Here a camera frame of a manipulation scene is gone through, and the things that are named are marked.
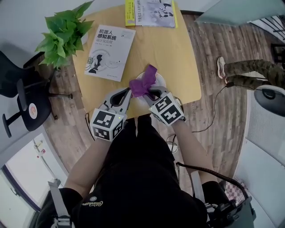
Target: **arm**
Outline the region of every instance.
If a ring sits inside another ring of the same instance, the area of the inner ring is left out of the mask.
[[[64,187],[77,191],[82,197],[89,194],[103,166],[111,142],[96,139],[73,166]]]
[[[190,166],[199,166],[214,170],[211,158],[207,155],[206,151],[186,123],[182,120],[177,120],[172,124],[172,127],[178,139],[184,163]],[[189,175],[195,171],[188,168],[186,169]],[[208,181],[217,182],[217,178],[209,173],[199,171],[199,174],[202,184]]]

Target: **sneaker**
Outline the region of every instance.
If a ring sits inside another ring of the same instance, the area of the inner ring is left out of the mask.
[[[220,79],[224,79],[226,77],[226,74],[224,72],[224,65],[226,63],[224,62],[224,58],[221,56],[218,58],[217,65],[218,65],[218,76]]]

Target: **green leaves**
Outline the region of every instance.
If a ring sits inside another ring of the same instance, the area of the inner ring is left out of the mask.
[[[75,16],[77,18],[80,18],[83,16],[83,13],[85,10],[87,10],[89,8],[89,6],[92,4],[93,1],[90,1],[90,2],[85,2],[83,3],[82,5],[76,7],[73,12],[75,12]]]
[[[79,18],[92,2],[45,18],[49,33],[43,33],[45,38],[36,49],[45,52],[45,59],[40,64],[52,64],[58,68],[67,65],[66,58],[76,54],[76,50],[83,50],[81,38],[91,28],[93,21],[80,21]]]

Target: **wooden floor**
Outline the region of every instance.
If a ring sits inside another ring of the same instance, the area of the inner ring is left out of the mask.
[[[184,105],[187,124],[192,131],[200,131],[209,126],[214,115],[214,98],[224,83],[217,77],[216,60],[224,56],[226,62],[251,59],[273,61],[270,44],[279,42],[272,35],[253,27],[195,23],[195,16],[184,15],[189,36],[195,52],[199,71],[202,99]],[[47,72],[41,66],[40,71]],[[60,93],[73,93],[74,99],[51,98],[58,120],[50,116],[44,123],[55,150],[68,171],[92,142],[85,123],[85,111],[81,101],[80,88],[71,64],[61,70],[52,90]],[[246,90],[225,88],[217,97],[216,118],[208,130],[195,133],[207,153],[211,155],[214,169],[221,174],[232,176],[239,158],[240,145],[246,120]],[[171,135],[172,129],[158,124],[163,138]],[[181,161],[181,154],[175,153]],[[189,191],[190,182],[181,168],[181,188]]]

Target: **book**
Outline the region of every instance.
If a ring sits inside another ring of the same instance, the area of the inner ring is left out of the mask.
[[[174,0],[126,0],[126,26],[177,28]]]
[[[135,30],[99,25],[85,66],[85,74],[121,81]]]

